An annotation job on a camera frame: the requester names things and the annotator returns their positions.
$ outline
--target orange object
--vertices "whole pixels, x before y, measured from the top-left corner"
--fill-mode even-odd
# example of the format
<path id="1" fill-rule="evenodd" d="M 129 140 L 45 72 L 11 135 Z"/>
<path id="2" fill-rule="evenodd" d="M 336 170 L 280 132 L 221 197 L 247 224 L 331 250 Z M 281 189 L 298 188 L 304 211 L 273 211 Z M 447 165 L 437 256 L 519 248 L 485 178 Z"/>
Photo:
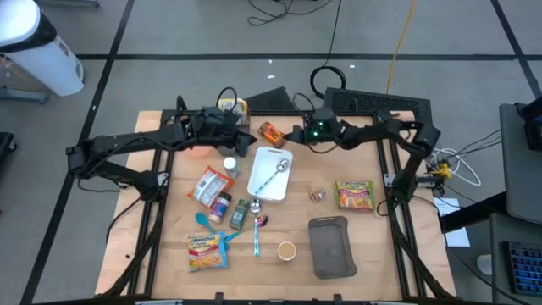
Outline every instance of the orange object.
<path id="1" fill-rule="evenodd" d="M 259 132 L 260 135 L 265 136 L 275 148 L 281 148 L 285 144 L 285 134 L 280 132 L 280 130 L 276 129 L 269 122 L 263 123 L 260 128 L 258 128 L 257 132 Z"/>

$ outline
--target paper sheet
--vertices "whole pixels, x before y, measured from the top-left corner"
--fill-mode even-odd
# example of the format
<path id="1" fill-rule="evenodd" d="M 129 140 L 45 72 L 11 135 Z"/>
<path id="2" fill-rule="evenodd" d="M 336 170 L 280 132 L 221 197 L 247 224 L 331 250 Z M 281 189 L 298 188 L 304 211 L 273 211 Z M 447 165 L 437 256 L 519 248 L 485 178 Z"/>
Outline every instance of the paper sheet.
<path id="1" fill-rule="evenodd" d="M 439 209 L 439 216 L 444 216 L 459 210 L 452 206 L 459 207 L 459 202 L 455 198 L 435 198 L 434 204 Z M 468 241 L 467 229 L 461 228 L 459 230 L 446 233 L 446 239 L 448 240 L 448 247 L 470 247 L 471 243 Z"/>

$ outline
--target wooden table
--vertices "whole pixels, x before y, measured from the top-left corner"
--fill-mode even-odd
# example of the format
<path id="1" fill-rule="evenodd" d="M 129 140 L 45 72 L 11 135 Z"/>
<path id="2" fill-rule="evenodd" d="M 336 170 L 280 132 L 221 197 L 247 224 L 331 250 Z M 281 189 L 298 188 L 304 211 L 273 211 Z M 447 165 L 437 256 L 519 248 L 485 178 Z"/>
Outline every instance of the wooden table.
<path id="1" fill-rule="evenodd" d="M 141 112 L 135 131 L 156 130 L 159 127 L 161 112 Z M 412 113 L 401 113 L 401 119 L 412 119 Z M 371 125 L 369 117 L 344 118 L 353 125 Z M 251 133 L 257 135 L 256 128 L 264 121 L 270 121 L 280 130 L 289 132 L 292 125 L 301 124 L 299 117 L 252 117 Z M 250 199 L 246 186 L 250 177 L 256 150 L 269 143 L 260 135 L 258 142 L 251 145 L 246 158 L 238 158 L 240 176 L 228 190 L 233 196 L 232 206 L 240 198 Z M 331 144 L 321 144 L 324 150 Z M 208 213 L 200 203 L 189 198 L 186 193 L 197 183 L 204 169 L 211 165 L 224 172 L 224 158 L 214 149 L 208 150 L 204 157 L 196 152 L 177 152 L 174 157 L 169 197 L 163 223 L 163 233 L 158 255 L 158 263 L 152 291 L 153 298 L 213 299 L 215 292 L 221 291 L 226 299 L 286 299 L 310 300 L 314 297 L 330 300 L 333 294 L 340 293 L 344 300 L 401 300 L 401 289 L 395 266 L 395 254 L 387 217 L 376 213 L 356 213 L 341 211 L 335 207 L 333 184 L 335 180 L 371 180 L 374 183 L 375 201 L 384 199 L 384 187 L 377 154 L 376 142 L 365 143 L 350 151 L 335 149 L 318 155 L 307 147 L 287 142 L 283 149 L 293 153 L 294 159 L 286 198 L 282 203 L 264 203 L 263 211 L 269 222 L 260 232 L 261 256 L 253 255 L 253 234 L 247 232 L 230 243 L 227 269 L 208 269 L 197 273 L 188 271 L 188 236 L 204 236 L 207 231 L 194 219 L 197 212 Z M 132 153 L 127 166 L 135 170 L 151 168 L 153 151 Z M 391 158 L 387 151 L 391 170 Z M 400 159 L 405 163 L 408 154 L 400 149 Z M 323 187 L 327 197 L 318 203 L 309 200 L 307 192 L 311 187 Z M 428 190 L 418 190 L 417 196 L 433 201 Z M 128 189 L 120 193 L 116 213 L 123 210 L 135 198 L 136 190 Z M 124 271 L 134 255 L 138 229 L 141 222 L 143 204 L 125 215 L 111 231 L 109 243 L 103 260 L 102 271 L 97 283 L 97 293 L 107 290 Z M 445 245 L 440 234 L 439 221 L 433 206 L 414 198 L 410 203 L 412 221 L 418 241 L 418 251 L 434 277 L 450 293 L 455 294 L 450 265 Z M 232 233 L 228 223 L 233 213 L 230 207 L 221 225 L 215 229 Z M 357 266 L 353 277 L 319 280 L 313 273 L 312 254 L 308 240 L 309 219 L 323 216 L 342 215 L 348 219 L 352 255 Z M 246 223 L 253 216 L 249 214 Z M 289 263 L 281 263 L 277 256 L 277 246 L 282 241 L 296 244 L 297 256 Z M 406 271 L 410 275 L 411 295 L 415 295 L 415 284 L 410 261 L 406 260 Z M 138 291 L 143 291 L 144 276 L 147 274 L 147 261 L 141 265 Z"/>

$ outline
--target bottle cap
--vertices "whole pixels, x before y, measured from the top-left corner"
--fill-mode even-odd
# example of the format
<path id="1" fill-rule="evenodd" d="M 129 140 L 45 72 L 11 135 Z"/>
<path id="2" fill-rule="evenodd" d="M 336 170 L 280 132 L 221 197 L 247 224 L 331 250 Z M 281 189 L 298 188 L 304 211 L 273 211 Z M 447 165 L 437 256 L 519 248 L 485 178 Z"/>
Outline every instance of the bottle cap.
<path id="1" fill-rule="evenodd" d="M 223 191 L 220 193 L 220 195 L 218 195 L 219 197 L 222 197 L 224 199 L 226 199 L 227 201 L 231 202 L 231 195 L 228 194 L 227 192 Z"/>
<path id="2" fill-rule="evenodd" d="M 237 166 L 237 162 L 232 157 L 227 157 L 224 159 L 224 168 L 225 169 L 234 169 Z"/>

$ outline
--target white rectangular dish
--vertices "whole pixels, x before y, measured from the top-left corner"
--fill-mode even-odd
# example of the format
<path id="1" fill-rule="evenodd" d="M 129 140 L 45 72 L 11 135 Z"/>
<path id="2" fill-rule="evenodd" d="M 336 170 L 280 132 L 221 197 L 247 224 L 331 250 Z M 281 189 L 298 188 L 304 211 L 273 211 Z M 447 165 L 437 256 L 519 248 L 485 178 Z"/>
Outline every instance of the white rectangular dish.
<path id="1" fill-rule="evenodd" d="M 280 160 L 288 160 L 288 168 L 284 172 L 279 172 L 261 191 L 256 195 L 257 189 L 265 183 L 277 170 L 277 164 Z M 290 177 L 291 162 L 293 156 L 291 152 L 284 149 L 272 147 L 260 147 L 256 151 L 254 164 L 252 165 L 251 178 L 248 181 L 248 193 L 251 196 L 265 202 L 279 203 L 286 197 L 286 187 Z"/>

